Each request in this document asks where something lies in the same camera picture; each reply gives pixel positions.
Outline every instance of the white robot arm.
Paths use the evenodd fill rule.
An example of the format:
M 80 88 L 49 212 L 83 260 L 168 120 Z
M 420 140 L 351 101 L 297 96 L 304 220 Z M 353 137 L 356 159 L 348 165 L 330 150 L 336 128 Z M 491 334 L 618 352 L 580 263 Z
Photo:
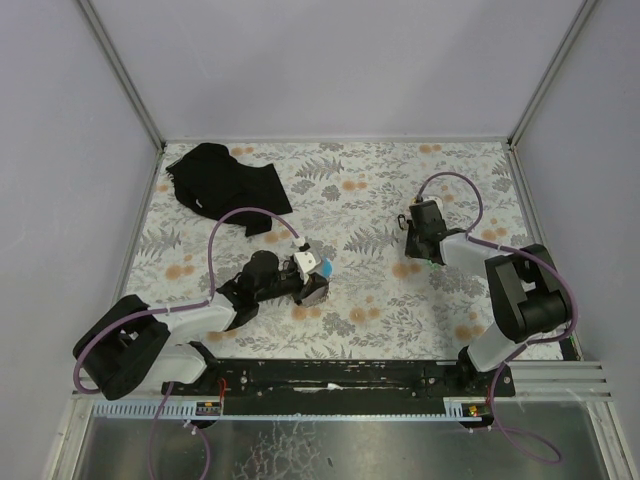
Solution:
M 495 322 L 459 355 L 471 375 L 495 369 L 529 338 L 553 331 L 571 318 L 566 290 L 538 264 L 472 242 L 461 229 L 447 229 L 435 199 L 419 200 L 409 210 L 410 220 L 398 217 L 401 227 L 408 227 L 408 257 L 457 267 L 489 284 Z M 553 267 L 542 245 L 521 250 Z
M 102 330 L 136 312 L 149 315 L 128 322 L 103 338 L 88 353 L 83 367 L 108 400 L 121 398 L 143 381 L 157 385 L 175 381 L 192 383 L 207 365 L 193 342 L 208 332 L 225 332 L 253 319 L 259 302 L 291 295 L 303 306 L 327 296 L 331 265 L 304 238 L 295 240 L 298 251 L 282 263 L 265 250 L 253 254 L 233 279 L 202 302 L 150 307 L 137 295 L 120 299 L 73 349 L 76 359 Z M 202 306 L 191 308 L 200 303 Z M 154 314 L 157 311 L 166 313 Z

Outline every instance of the floral tablecloth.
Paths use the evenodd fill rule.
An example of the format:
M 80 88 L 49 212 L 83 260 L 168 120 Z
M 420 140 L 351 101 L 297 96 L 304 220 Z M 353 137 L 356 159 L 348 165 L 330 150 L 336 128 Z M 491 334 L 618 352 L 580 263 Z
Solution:
M 170 144 L 127 284 L 150 303 L 208 293 L 207 241 L 214 221 L 175 199 L 165 168 L 195 147 Z M 486 282 L 456 268 L 434 268 L 404 256 L 407 210 L 430 174 L 470 177 L 485 201 L 476 234 L 522 246 L 529 242 L 500 143 L 255 143 L 229 144 L 252 166 L 275 165 L 293 213 L 286 219 L 333 264 L 330 294 L 313 308 L 289 298 L 263 303 L 258 317 L 199 340 L 220 357 L 454 359 L 492 322 Z M 455 178 L 438 178 L 427 194 L 444 202 L 450 227 L 475 218 L 473 192 Z M 293 252 L 290 233 L 274 222 L 266 234 L 244 237 L 224 226 L 214 242 L 218 281 L 233 277 L 253 252 Z M 560 359 L 557 345 L 538 345 L 522 358 Z

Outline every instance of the orange flower pattern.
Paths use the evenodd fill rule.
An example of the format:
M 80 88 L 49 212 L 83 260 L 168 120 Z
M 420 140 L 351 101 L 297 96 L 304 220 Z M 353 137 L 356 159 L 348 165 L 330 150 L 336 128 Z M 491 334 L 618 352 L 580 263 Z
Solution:
M 175 199 L 164 168 L 194 144 L 170 144 L 138 241 L 127 293 L 166 304 L 208 294 L 207 242 L 214 221 Z M 492 322 L 486 282 L 455 268 L 433 268 L 404 256 L 406 232 L 396 216 L 422 179 L 433 172 L 472 174 L 487 214 L 476 235 L 504 244 L 529 243 L 499 143 L 257 143 L 231 144 L 246 165 L 273 163 L 300 234 L 333 264 L 328 299 L 313 308 L 291 299 L 264 302 L 255 320 L 233 332 L 209 333 L 202 341 L 217 356 L 279 358 L 455 358 Z M 438 178 L 427 193 L 443 200 L 451 227 L 469 225 L 477 211 L 470 189 Z M 293 251 L 278 222 L 249 239 L 244 229 L 224 226 L 213 244 L 217 285 L 232 278 L 253 252 L 271 250 L 283 259 Z M 555 345 L 524 358 L 561 358 Z

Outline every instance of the white wall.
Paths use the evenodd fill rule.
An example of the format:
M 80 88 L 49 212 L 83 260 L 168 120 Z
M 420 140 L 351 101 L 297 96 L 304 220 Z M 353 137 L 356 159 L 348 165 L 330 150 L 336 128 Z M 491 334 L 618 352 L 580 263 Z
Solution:
M 601 2 L 519 151 L 640 461 L 640 3 Z
M 154 149 L 71 1 L 0 15 L 0 477 L 40 476 Z
M 94 0 L 166 138 L 507 136 L 582 0 Z

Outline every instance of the purple cable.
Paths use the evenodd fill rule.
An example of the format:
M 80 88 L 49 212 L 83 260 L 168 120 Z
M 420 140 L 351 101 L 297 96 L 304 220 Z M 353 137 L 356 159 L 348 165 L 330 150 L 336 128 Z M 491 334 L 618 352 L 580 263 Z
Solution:
M 125 323 L 129 323 L 132 320 L 135 320 L 136 318 L 146 317 L 148 315 L 162 315 L 162 314 L 168 313 L 169 310 L 171 310 L 172 312 L 184 312 L 186 310 L 192 310 L 194 308 L 206 307 L 207 305 L 209 305 L 209 301 L 205 300 L 204 302 L 199 302 L 191 305 L 182 305 L 180 307 L 175 307 L 172 309 L 154 308 L 151 310 L 142 310 L 140 312 L 127 315 L 126 317 L 122 317 L 120 320 L 113 322 L 111 325 L 106 327 L 104 330 L 101 330 L 100 333 L 98 333 L 95 337 L 93 337 L 91 341 L 87 343 L 87 346 L 84 347 L 80 355 L 78 355 L 78 360 L 76 361 L 76 364 L 73 367 L 73 384 L 75 385 L 76 389 L 80 393 L 86 393 L 86 394 L 100 393 L 100 389 L 98 388 L 90 389 L 82 385 L 82 383 L 80 382 L 80 369 L 82 368 L 84 361 L 87 359 L 87 356 L 89 355 L 89 352 L 91 352 L 93 347 L 95 347 L 104 337 L 109 335 L 114 330 L 122 328 L 122 326 Z
M 164 398 L 160 402 L 160 405 L 158 406 L 158 410 L 156 411 L 156 414 L 153 416 L 153 421 L 151 422 L 151 431 L 149 432 L 149 440 L 147 441 L 147 471 L 149 472 L 149 477 L 151 477 L 151 480 L 156 480 L 156 476 L 153 473 L 153 465 L 151 462 L 151 450 L 153 446 L 153 437 L 155 436 L 155 433 L 156 433 L 156 425 L 158 424 L 158 418 L 160 417 L 160 413 L 162 413 L 162 410 L 164 409 L 164 406 L 167 403 L 167 400 L 169 400 L 169 396 L 171 395 L 172 390 L 173 390 L 173 382 L 169 382 L 167 393 L 164 394 Z M 207 437 L 202 432 L 202 430 L 200 430 L 197 427 L 194 427 L 194 428 L 196 432 L 198 432 L 198 435 L 200 435 L 200 438 L 202 438 L 202 441 L 204 442 L 204 451 L 205 451 L 206 461 L 204 464 L 204 469 L 202 470 L 202 475 L 200 475 L 200 480 L 204 480 L 204 478 L 207 476 L 207 473 L 209 472 L 209 467 L 211 466 L 211 448 L 209 447 L 209 442 L 207 441 Z
M 270 216 L 271 218 L 275 218 L 291 232 L 291 234 L 293 235 L 293 238 L 300 238 L 300 235 L 298 235 L 298 232 L 296 232 L 295 229 L 291 225 L 289 225 L 289 223 L 285 219 L 276 215 L 275 213 L 271 213 L 270 211 L 264 210 L 262 208 L 241 207 L 241 208 L 236 208 L 235 210 L 231 210 L 229 213 L 224 214 L 220 218 L 220 220 L 218 220 L 218 223 L 215 224 L 215 226 L 213 227 L 213 230 L 211 230 L 211 236 L 209 237 L 209 247 L 207 248 L 207 258 L 209 260 L 208 262 L 209 263 L 209 282 L 210 282 L 209 292 L 211 294 L 211 298 L 213 298 L 213 296 L 216 293 L 216 277 L 215 277 L 215 274 L 213 273 L 213 237 L 215 237 L 216 232 L 218 231 L 218 228 L 220 228 L 220 225 L 222 225 L 225 220 L 227 220 L 229 217 L 232 217 L 233 215 L 236 215 L 238 213 L 243 213 L 243 212 L 262 213 L 264 215 Z
M 231 210 L 229 213 L 223 215 L 222 218 L 220 218 L 220 220 L 215 224 L 215 226 L 213 227 L 213 230 L 211 230 L 211 235 L 209 236 L 209 245 L 208 245 L 208 248 L 207 248 L 207 257 L 208 257 L 208 264 L 209 264 L 209 281 L 210 281 L 209 293 L 210 293 L 211 298 L 209 300 L 205 300 L 203 302 L 193 303 L 193 304 L 190 304 L 190 305 L 182 305 L 180 307 L 175 307 L 175 308 L 170 308 L 170 307 L 169 308 L 155 308 L 155 309 L 152 309 L 152 310 L 143 310 L 141 312 L 132 313 L 131 315 L 127 315 L 126 317 L 122 317 L 120 320 L 117 320 L 116 322 L 114 322 L 111 325 L 109 325 L 108 327 L 106 327 L 104 330 L 100 331 L 100 333 L 98 333 L 95 337 L 93 337 L 91 339 L 91 341 L 89 343 L 87 343 L 87 346 L 84 347 L 84 349 L 82 350 L 80 355 L 78 355 L 78 360 L 76 361 L 76 364 L 73 367 L 73 384 L 75 385 L 76 389 L 80 393 L 85 393 L 85 394 L 100 393 L 100 390 L 97 389 L 97 388 L 92 390 L 92 389 L 89 389 L 89 388 L 85 388 L 82 385 L 82 383 L 80 382 L 80 369 L 82 368 L 82 365 L 84 364 L 84 361 L 87 359 L 87 356 L 89 355 L 89 352 L 91 352 L 93 347 L 95 347 L 104 337 L 109 335 L 111 332 L 113 332 L 116 329 L 119 329 L 125 323 L 131 322 L 132 320 L 135 320 L 135 319 L 140 318 L 140 317 L 145 317 L 147 315 L 162 315 L 162 314 L 165 314 L 165 313 L 169 313 L 169 311 L 172 311 L 172 312 L 184 312 L 184 311 L 187 311 L 187 310 L 193 310 L 194 308 L 201 308 L 201 307 L 206 307 L 207 305 L 209 305 L 209 303 L 213 299 L 213 296 L 216 293 L 215 274 L 213 273 L 213 239 L 214 239 L 214 237 L 216 235 L 216 232 L 220 228 L 220 225 L 222 225 L 222 223 L 226 219 L 228 219 L 229 217 L 231 217 L 233 215 L 236 215 L 237 213 L 242 213 L 242 212 L 262 213 L 264 215 L 268 215 L 268 216 L 270 216 L 272 218 L 275 218 L 280 223 L 282 223 L 287 229 L 289 229 L 289 231 L 291 232 L 291 234 L 293 235 L 294 238 L 299 238 L 300 237 L 298 235 L 298 232 L 296 232 L 294 230 L 294 228 L 287 221 L 285 221 L 283 218 L 281 218 L 280 216 L 276 215 L 275 213 L 271 213 L 271 212 L 269 212 L 267 210 L 264 210 L 262 208 L 254 208 L 254 207 L 236 208 L 235 210 Z
M 255 212 L 255 213 L 262 213 L 264 215 L 268 215 L 272 218 L 275 218 L 276 220 L 278 220 L 280 223 L 282 223 L 282 225 L 284 225 L 293 235 L 294 238 L 300 238 L 300 236 L 298 235 L 298 232 L 296 232 L 294 230 L 294 228 L 287 222 L 285 221 L 282 217 L 276 215 L 275 213 L 271 213 L 268 210 L 264 210 L 262 208 L 254 208 L 254 207 L 242 207 L 242 208 L 236 208 L 235 210 L 230 211 L 229 213 L 225 214 L 222 216 L 222 218 L 220 218 L 220 220 L 218 220 L 218 222 L 215 224 L 215 226 L 213 227 L 213 230 L 211 230 L 211 235 L 209 236 L 209 245 L 207 248 L 207 258 L 208 258 L 208 266 L 209 266 L 209 281 L 210 281 L 210 298 L 208 300 L 205 300 L 203 302 L 198 302 L 198 303 L 193 303 L 190 305 L 182 305 L 179 307 L 175 307 L 175 308 L 154 308 L 151 310 L 143 310 L 141 312 L 136 312 L 136 313 L 132 313 L 130 315 L 127 315 L 125 317 L 122 317 L 121 319 L 113 322 L 111 325 L 109 325 L 108 327 L 106 327 L 104 330 L 101 330 L 95 337 L 93 337 L 91 339 L 91 341 L 89 343 L 87 343 L 87 346 L 84 347 L 84 349 L 82 350 L 82 352 L 80 353 L 80 355 L 78 355 L 78 360 L 76 361 L 75 366 L 73 367 L 73 384 L 75 385 L 76 389 L 80 392 L 80 393 L 84 393 L 84 394 L 95 394 L 95 393 L 100 393 L 100 389 L 95 388 L 95 389 L 90 389 L 90 388 L 86 388 L 82 385 L 81 381 L 80 381 L 80 369 L 82 368 L 82 365 L 84 364 L 85 360 L 87 359 L 87 356 L 89 355 L 89 352 L 91 352 L 91 350 L 107 335 L 109 335 L 111 332 L 113 332 L 114 330 L 120 329 L 124 324 L 131 322 L 132 320 L 135 320 L 137 318 L 140 317 L 146 317 L 148 315 L 162 315 L 165 313 L 169 313 L 171 312 L 184 312 L 187 310 L 193 310 L 195 308 L 201 308 L 201 307 L 206 307 L 207 305 L 209 305 L 211 303 L 211 301 L 213 300 L 213 297 L 216 293 L 216 283 L 215 283 L 215 274 L 213 273 L 213 239 L 216 235 L 216 232 L 218 231 L 218 229 L 220 228 L 220 225 L 222 225 L 224 223 L 224 221 L 226 219 L 228 219 L 229 217 L 236 215 L 238 213 L 242 213 L 242 212 Z M 153 469 L 151 467 L 151 445 L 153 443 L 153 434 L 155 432 L 155 426 L 156 426 L 156 421 L 158 420 L 158 417 L 160 416 L 160 412 L 162 411 L 162 409 L 164 408 L 164 405 L 167 403 L 167 400 L 169 399 L 169 395 L 171 394 L 171 390 L 173 389 L 173 382 L 169 383 L 169 388 L 167 389 L 167 393 L 165 394 L 164 398 L 162 399 L 162 402 L 160 403 L 160 406 L 158 407 L 158 411 L 156 412 L 155 416 L 153 417 L 153 423 L 151 425 L 151 433 L 149 435 L 149 442 L 148 442 L 148 455 L 147 455 L 147 469 L 149 470 L 149 475 L 151 476 L 152 480 L 155 480 L 155 476 L 153 474 Z M 202 433 L 202 431 L 200 429 L 196 429 L 196 431 L 198 432 L 198 434 L 200 435 L 200 437 L 202 438 L 202 440 L 204 441 L 204 446 L 205 446 L 205 450 L 207 453 L 207 462 L 205 464 L 205 468 L 204 471 L 202 472 L 202 475 L 200 476 L 200 480 L 204 479 L 209 471 L 209 467 L 211 464 L 211 451 L 209 449 L 209 442 L 207 442 L 207 438 L 205 437 L 204 433 Z
M 465 235 L 466 235 L 467 240 L 469 240 L 470 242 L 475 243 L 477 245 L 482 245 L 484 247 L 494 248 L 494 249 L 498 249 L 498 250 L 503 250 L 505 252 L 513 253 L 513 254 L 516 254 L 516 255 L 520 255 L 521 257 L 526 258 L 530 262 L 536 263 L 540 267 L 544 268 L 547 272 L 549 272 L 558 281 L 558 283 L 560 283 L 560 285 L 562 285 L 562 287 L 567 292 L 567 295 L 569 296 L 569 302 L 570 302 L 570 305 L 571 305 L 571 312 L 572 313 L 571 313 L 571 319 L 569 320 L 569 326 L 567 327 L 567 329 L 563 333 L 561 333 L 560 335 L 556 335 L 555 337 L 534 339 L 534 340 L 531 340 L 531 341 L 529 341 L 527 343 L 528 344 L 553 343 L 553 342 L 559 342 L 559 341 L 564 340 L 565 338 L 568 338 L 569 336 L 571 336 L 571 334 L 574 332 L 574 330 L 576 329 L 576 326 L 578 324 L 578 317 L 579 317 L 579 315 L 578 315 L 578 302 L 576 300 L 575 294 L 573 293 L 573 290 L 571 290 L 571 287 L 569 286 L 567 281 L 564 278 L 562 278 L 562 276 L 555 270 L 555 268 L 553 268 L 551 265 L 549 265 L 548 263 L 544 262 L 543 260 L 539 259 L 535 255 L 531 255 L 528 252 L 524 252 L 524 251 L 519 250 L 517 248 L 513 248 L 513 247 L 509 247 L 509 246 L 505 246 L 505 245 L 498 245 L 497 243 L 487 242 L 485 240 L 480 240 L 479 238 L 474 238 L 474 237 L 471 236 L 471 231 L 480 223 L 480 220 L 482 220 L 482 216 L 484 214 L 484 204 L 482 202 L 482 196 L 480 195 L 480 190 L 478 190 L 478 187 L 476 187 L 476 185 L 468 177 L 466 177 L 466 176 L 464 176 L 464 175 L 462 175 L 460 173 L 457 173 L 457 172 L 440 172 L 440 173 L 436 173 L 434 175 L 431 175 L 429 178 L 427 178 L 424 181 L 424 183 L 420 187 L 420 190 L 418 191 L 418 197 L 420 197 L 422 195 L 422 192 L 424 192 L 424 189 L 427 187 L 429 182 L 431 182 L 435 178 L 442 177 L 442 176 L 445 176 L 445 175 L 446 176 L 458 177 L 458 178 L 464 180 L 465 182 L 467 182 L 469 184 L 469 186 L 471 186 L 471 188 L 473 189 L 473 192 L 476 195 L 476 199 L 478 200 L 478 217 L 473 221 L 473 223 L 466 230 Z M 509 357 L 507 357 L 505 359 L 505 361 L 502 362 L 499 365 L 499 367 L 496 369 L 496 373 L 494 374 L 493 380 L 491 381 L 491 387 L 489 388 L 489 406 L 491 408 L 491 412 L 493 413 L 494 421 L 495 421 L 495 423 L 497 425 L 497 428 L 502 432 L 502 434 L 509 441 L 509 443 L 511 443 L 511 445 L 513 445 L 520 452 L 522 452 L 524 455 L 526 455 L 527 457 L 529 457 L 529 458 L 531 458 L 533 460 L 536 460 L 536 461 L 538 461 L 540 463 L 544 463 L 546 465 L 557 465 L 557 464 L 560 464 L 560 463 L 563 462 L 562 453 L 560 452 L 558 447 L 556 447 L 549 440 L 545 439 L 544 437 L 541 437 L 540 435 L 538 435 L 536 433 L 528 432 L 526 430 L 510 428 L 510 427 L 503 427 L 502 424 L 500 423 L 500 420 L 498 419 L 498 417 L 497 417 L 497 415 L 495 413 L 495 399 L 494 399 L 495 395 L 494 394 L 495 394 L 495 389 L 496 389 L 496 385 L 497 385 L 497 382 L 498 382 L 498 378 L 500 377 L 500 374 L 502 373 L 502 370 L 504 370 L 504 367 L 507 365 L 507 362 L 510 362 L 510 361 L 514 360 L 518 355 L 520 355 L 523 351 L 526 350 L 527 343 L 522 345 L 515 352 L 513 352 Z M 525 448 L 521 447 L 517 442 L 515 442 L 508 435 L 508 432 L 529 436 L 531 438 L 535 438 L 536 440 L 540 441 L 541 443 L 543 443 L 544 445 L 549 447 L 557 455 L 558 458 L 555 459 L 555 460 L 547 460 L 544 457 L 540 457 L 539 455 L 536 455 L 536 454 L 533 454 L 533 453 L 529 452 Z

